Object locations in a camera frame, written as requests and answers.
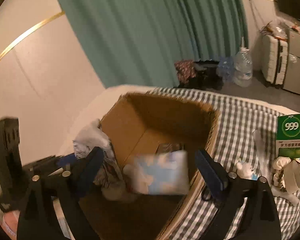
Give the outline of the black sunglasses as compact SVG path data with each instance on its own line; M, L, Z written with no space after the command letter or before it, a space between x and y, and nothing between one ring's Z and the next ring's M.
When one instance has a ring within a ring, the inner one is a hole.
M209 201L213 200L211 191L206 183L204 184L202 191L201 191L201 199L204 202L209 202Z

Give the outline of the cream fabric scrunchie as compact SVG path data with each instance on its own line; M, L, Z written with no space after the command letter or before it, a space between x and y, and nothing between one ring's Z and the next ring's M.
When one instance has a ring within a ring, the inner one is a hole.
M291 162L292 160L289 157L278 157L273 162L273 185L279 188L281 191L286 191L285 184L285 175L284 168Z

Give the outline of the clear plastic bag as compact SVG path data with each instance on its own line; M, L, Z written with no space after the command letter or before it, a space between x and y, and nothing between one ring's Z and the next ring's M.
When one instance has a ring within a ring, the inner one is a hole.
M300 189L300 165L295 160L292 160L284 168L286 191L281 191L279 188L273 185L274 173L271 173L270 168L268 167L269 161L266 156L266 146L262 140L261 132L259 130L254 130L253 137L257 150L261 175L267 179L273 196L286 199L293 206L297 206L299 203L299 198L295 195L295 193Z

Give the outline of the blue white tissue pack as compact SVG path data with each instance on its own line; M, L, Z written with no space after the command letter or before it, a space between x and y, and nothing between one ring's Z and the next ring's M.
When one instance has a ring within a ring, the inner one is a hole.
M148 195L186 195L190 189L187 152L144 154L123 168L134 192Z

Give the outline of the green 999 medicine box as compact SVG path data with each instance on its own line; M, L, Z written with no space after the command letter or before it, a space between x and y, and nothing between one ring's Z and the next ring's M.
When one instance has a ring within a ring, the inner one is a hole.
M277 117L275 150L279 157L300 158L300 114Z

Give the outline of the silver foil snack bag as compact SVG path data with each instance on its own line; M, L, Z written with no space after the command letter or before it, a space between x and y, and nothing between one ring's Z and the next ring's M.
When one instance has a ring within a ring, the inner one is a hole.
M102 131L100 120L97 119L83 127L72 143L76 159L91 160L87 165L88 183L100 187L107 200L121 200L126 193L126 184L112 143Z

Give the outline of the white bear toy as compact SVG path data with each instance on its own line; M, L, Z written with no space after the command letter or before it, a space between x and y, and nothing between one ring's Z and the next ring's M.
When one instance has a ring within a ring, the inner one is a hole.
M249 179L249 180L257 180L258 176L255 174L252 166L249 163L239 161L236 164L237 168L237 175L242 179Z

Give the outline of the checkered bed sheet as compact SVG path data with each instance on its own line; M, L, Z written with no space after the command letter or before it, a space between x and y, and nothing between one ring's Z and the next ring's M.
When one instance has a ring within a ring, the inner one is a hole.
M275 132L277 117L282 115L264 102L249 102L244 98L203 92L194 89L156 88L155 94L168 95L180 99L189 99L209 103L219 111L218 133L213 152L214 159L227 171L234 170L235 161L241 159L250 163L259 173L258 153L255 147L253 132L261 133L265 144L266 160L264 164L271 168L276 158ZM276 197L282 239L300 239L300 189L296 192L299 199L293 206L286 199ZM197 197L177 226L166 234L167 239L198 239L211 222L217 208L211 201Z

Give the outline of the brown cardboard box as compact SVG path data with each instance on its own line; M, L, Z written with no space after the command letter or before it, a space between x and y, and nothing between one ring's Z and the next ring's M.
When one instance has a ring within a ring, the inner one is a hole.
M100 119L110 138L120 168L136 157L153 159L164 143L186 151L185 196L135 194L131 201L106 200L90 193L79 202L90 225L101 239L172 239L187 217L204 185L195 165L195 153L212 153L219 113L209 103L165 92L127 93L112 107L91 103L78 116L60 153L72 150L72 141L89 122Z

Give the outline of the large water bottle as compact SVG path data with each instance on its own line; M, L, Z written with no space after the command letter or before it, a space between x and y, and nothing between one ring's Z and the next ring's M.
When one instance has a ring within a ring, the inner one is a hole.
M248 48L241 47L234 58L233 82L240 87L248 87L253 77L253 61Z

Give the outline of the pack of water bottles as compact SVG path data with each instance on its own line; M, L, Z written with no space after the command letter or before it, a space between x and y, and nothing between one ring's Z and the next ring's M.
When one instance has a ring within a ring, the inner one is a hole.
M234 77L234 58L231 57L221 57L219 63L217 64L217 75L223 80L223 82L232 82Z

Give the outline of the dark patterned bag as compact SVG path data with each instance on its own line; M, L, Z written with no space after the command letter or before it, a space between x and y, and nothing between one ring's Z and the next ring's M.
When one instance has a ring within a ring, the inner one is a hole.
M174 63L179 83L187 84L192 78L197 77L193 60L181 60Z

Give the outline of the white suitcase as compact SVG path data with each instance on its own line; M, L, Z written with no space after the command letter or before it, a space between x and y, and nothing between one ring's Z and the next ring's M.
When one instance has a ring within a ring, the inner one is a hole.
M266 84L279 87L283 85L288 59L288 42L271 35L262 37L261 70Z

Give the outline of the silver mini fridge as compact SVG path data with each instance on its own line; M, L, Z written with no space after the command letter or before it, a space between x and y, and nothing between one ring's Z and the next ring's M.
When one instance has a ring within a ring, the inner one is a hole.
M300 33L292 29L288 32L288 61L283 88L300 94Z

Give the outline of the teal curtain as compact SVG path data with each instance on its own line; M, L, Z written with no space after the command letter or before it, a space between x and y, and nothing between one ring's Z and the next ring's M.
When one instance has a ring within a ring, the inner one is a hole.
M174 87L175 63L235 55L242 0L58 0L105 87Z

